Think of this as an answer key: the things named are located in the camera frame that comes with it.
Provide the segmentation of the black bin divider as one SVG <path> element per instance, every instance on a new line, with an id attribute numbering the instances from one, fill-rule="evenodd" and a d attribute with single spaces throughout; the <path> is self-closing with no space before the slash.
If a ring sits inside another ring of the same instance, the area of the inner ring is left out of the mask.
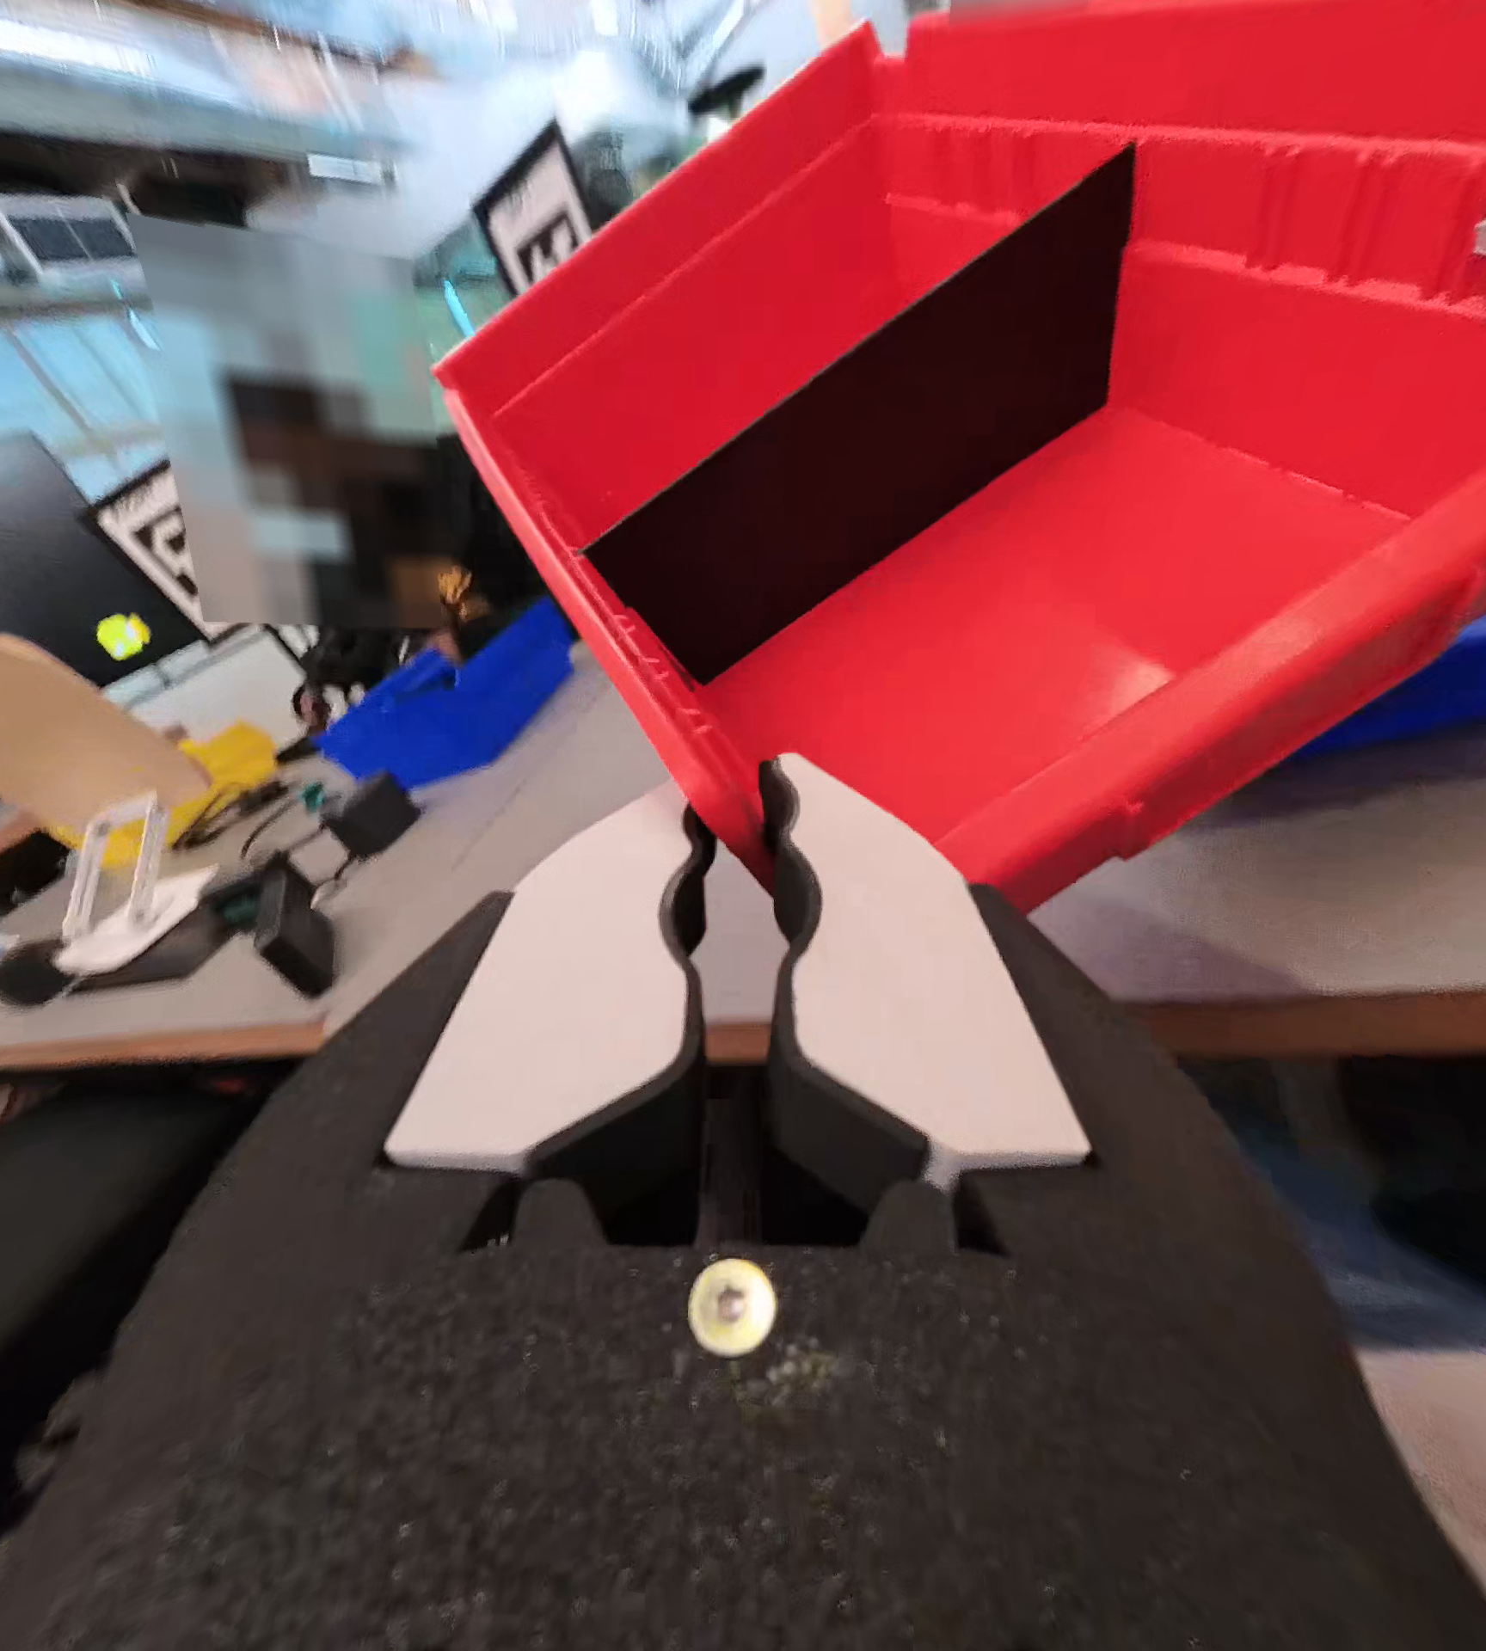
<path id="1" fill-rule="evenodd" d="M 1122 145 L 587 547 L 716 679 L 1097 415 L 1136 196 Z"/>

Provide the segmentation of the grey desk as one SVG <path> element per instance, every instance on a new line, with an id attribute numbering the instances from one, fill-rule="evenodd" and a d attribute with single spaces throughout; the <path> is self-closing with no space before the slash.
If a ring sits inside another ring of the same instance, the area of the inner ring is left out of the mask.
<path id="1" fill-rule="evenodd" d="M 584 659 L 505 757 L 424 793 L 422 820 L 335 889 L 321 999 L 230 941 L 178 982 L 0 1003 L 0 1070 L 305 1056 L 481 898 L 665 777 Z M 1486 726 L 1277 769 L 1031 922 L 1179 1056 L 1486 1054 Z"/>

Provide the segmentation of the printed tag sign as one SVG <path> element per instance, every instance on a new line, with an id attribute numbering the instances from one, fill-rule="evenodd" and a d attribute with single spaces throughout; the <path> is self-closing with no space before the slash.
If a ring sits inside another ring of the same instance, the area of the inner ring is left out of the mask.
<path id="1" fill-rule="evenodd" d="M 550 119 L 470 205 L 505 294 L 517 299 L 593 232 L 567 139 Z"/>
<path id="2" fill-rule="evenodd" d="M 200 609 L 180 495 L 166 459 L 92 501 L 85 518 L 206 643 L 216 642 L 221 629 Z"/>

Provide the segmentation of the blue plastic bin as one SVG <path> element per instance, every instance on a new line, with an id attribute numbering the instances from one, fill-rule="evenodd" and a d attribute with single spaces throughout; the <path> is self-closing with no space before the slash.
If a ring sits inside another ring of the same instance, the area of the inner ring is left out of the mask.
<path id="1" fill-rule="evenodd" d="M 1486 724 L 1486 614 L 1392 690 L 1305 743 L 1287 764 Z"/>
<path id="2" fill-rule="evenodd" d="M 414 791 L 495 764 L 572 678 L 572 635 L 550 597 L 527 602 L 452 664 L 426 648 L 311 734 L 354 781 Z"/>

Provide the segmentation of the yellow plastic bin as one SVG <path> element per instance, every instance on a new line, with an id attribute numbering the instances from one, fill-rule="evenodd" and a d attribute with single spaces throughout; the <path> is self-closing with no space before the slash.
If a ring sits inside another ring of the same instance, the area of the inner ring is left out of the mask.
<path id="1" fill-rule="evenodd" d="M 218 817 L 278 774 L 273 740 L 242 719 L 207 738 L 176 740 L 166 728 L 145 724 L 128 752 L 120 776 L 87 805 L 89 815 L 154 800 L 168 819 L 171 850 L 214 827 Z"/>

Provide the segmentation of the black power adapter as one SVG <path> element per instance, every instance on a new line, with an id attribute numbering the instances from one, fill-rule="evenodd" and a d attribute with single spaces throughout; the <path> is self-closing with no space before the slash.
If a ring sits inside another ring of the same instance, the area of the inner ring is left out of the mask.
<path id="1" fill-rule="evenodd" d="M 348 860 L 364 862 L 381 857 L 421 817 L 421 807 L 400 781 L 379 771 L 359 781 L 348 793 L 328 801 L 321 824 Z"/>
<path id="2" fill-rule="evenodd" d="M 257 874 L 250 929 L 257 958 L 305 999 L 319 999 L 335 980 L 335 932 L 316 893 L 288 857 L 271 857 Z"/>

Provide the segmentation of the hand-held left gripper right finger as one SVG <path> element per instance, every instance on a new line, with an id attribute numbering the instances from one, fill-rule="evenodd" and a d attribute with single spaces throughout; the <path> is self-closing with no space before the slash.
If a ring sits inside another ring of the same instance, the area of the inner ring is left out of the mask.
<path id="1" fill-rule="evenodd" d="M 1091 1144 L 974 887 L 799 753 L 761 765 L 784 939 L 766 1054 L 777 1152 L 869 1216 L 902 1185 L 1072 1171 Z"/>

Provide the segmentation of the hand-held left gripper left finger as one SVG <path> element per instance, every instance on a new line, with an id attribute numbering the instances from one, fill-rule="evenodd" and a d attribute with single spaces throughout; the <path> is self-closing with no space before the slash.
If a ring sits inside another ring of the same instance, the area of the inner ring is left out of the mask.
<path id="1" fill-rule="evenodd" d="M 543 858 L 384 1140 L 402 1171 L 572 1183 L 618 1243 L 696 1238 L 708 831 L 665 783 Z"/>

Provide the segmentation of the black computer monitor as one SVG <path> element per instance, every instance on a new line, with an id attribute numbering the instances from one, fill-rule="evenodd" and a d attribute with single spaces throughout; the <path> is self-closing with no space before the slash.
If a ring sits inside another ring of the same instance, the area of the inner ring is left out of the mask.
<path id="1" fill-rule="evenodd" d="M 97 688 L 200 643 L 32 435 L 0 439 L 0 633 Z"/>

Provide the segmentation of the red plastic bin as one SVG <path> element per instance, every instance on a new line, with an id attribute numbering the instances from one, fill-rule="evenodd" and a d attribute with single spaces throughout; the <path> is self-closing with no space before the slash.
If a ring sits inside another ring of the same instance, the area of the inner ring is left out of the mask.
<path id="1" fill-rule="evenodd" d="M 710 683 L 587 568 L 632 511 L 1133 145 L 1105 404 Z M 1486 3 L 868 28 L 434 366 L 711 834 L 801 755 L 1028 910 L 1486 612 Z"/>

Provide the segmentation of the wooden book stand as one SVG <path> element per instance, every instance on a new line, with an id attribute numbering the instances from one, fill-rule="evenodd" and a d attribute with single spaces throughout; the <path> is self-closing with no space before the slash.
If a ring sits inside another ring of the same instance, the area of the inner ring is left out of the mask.
<path id="1" fill-rule="evenodd" d="M 77 838 L 51 967 L 111 977 L 195 912 L 209 874 L 161 881 L 175 810 L 206 765 L 41 647 L 0 631 L 0 801 Z"/>

